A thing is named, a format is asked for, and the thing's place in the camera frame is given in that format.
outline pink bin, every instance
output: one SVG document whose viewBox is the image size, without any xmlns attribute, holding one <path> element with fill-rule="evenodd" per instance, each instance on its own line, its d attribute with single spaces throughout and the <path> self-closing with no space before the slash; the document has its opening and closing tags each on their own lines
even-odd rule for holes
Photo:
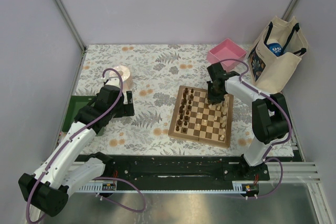
<svg viewBox="0 0 336 224">
<path fill-rule="evenodd" d="M 206 59 L 211 63 L 217 63 L 224 59 L 243 60 L 246 51 L 230 39 L 224 40 L 218 46 L 208 52 Z M 228 60 L 222 62 L 225 71 L 229 72 L 239 64 L 238 61 Z"/>
</svg>

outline wooden chessboard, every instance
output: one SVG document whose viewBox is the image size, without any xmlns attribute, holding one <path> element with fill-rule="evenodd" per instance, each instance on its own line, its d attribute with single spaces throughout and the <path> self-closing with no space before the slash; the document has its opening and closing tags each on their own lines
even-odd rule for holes
<svg viewBox="0 0 336 224">
<path fill-rule="evenodd" d="M 168 135 L 229 148 L 233 95 L 226 94 L 222 104 L 209 105 L 205 89 L 180 86 L 178 92 Z M 183 96 L 186 96 L 186 104 L 183 104 Z"/>
</svg>

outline green tray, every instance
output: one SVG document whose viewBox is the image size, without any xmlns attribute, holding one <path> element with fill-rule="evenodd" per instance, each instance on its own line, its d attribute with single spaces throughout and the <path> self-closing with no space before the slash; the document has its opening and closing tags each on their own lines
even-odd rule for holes
<svg viewBox="0 0 336 224">
<path fill-rule="evenodd" d="M 69 107 L 67 110 L 67 114 L 64 119 L 62 131 L 63 132 L 68 132 L 71 124 L 74 122 L 74 118 L 77 115 L 78 111 L 83 108 L 86 104 L 88 104 L 89 101 L 91 101 L 93 98 L 96 96 L 87 96 L 87 97 L 82 97 L 82 96 L 77 96 L 77 95 L 72 95 L 70 98 L 69 102 Z M 97 136 L 101 136 L 104 133 L 104 128 L 98 132 Z"/>
</svg>

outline tabletop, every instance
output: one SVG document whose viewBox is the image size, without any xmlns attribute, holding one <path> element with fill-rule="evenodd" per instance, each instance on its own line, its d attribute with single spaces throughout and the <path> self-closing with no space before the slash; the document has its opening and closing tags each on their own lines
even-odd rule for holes
<svg viewBox="0 0 336 224">
<path fill-rule="evenodd" d="M 82 154 L 241 156 L 253 140 L 251 109 L 234 98 L 230 148 L 174 139 L 168 130 L 179 86 L 207 89 L 207 52 L 215 45 L 90 45 L 74 95 L 96 95 L 105 68 L 127 66 L 135 116 L 112 119 Z M 238 73 L 245 66 L 238 65 Z M 290 143 L 269 156 L 293 156 Z"/>
</svg>

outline white wall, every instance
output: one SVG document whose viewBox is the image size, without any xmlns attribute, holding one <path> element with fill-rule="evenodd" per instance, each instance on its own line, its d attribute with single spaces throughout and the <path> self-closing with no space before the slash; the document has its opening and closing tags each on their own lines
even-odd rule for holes
<svg viewBox="0 0 336 224">
<path fill-rule="evenodd" d="M 290 0 L 62 0 L 88 44 L 253 42 Z"/>
<path fill-rule="evenodd" d="M 18 179 L 55 146 L 81 52 L 53 0 L 0 6 L 0 222 L 20 223 Z"/>
<path fill-rule="evenodd" d="M 300 0 L 293 13 L 310 48 L 285 88 L 300 142 L 336 215 L 336 0 Z"/>
</svg>

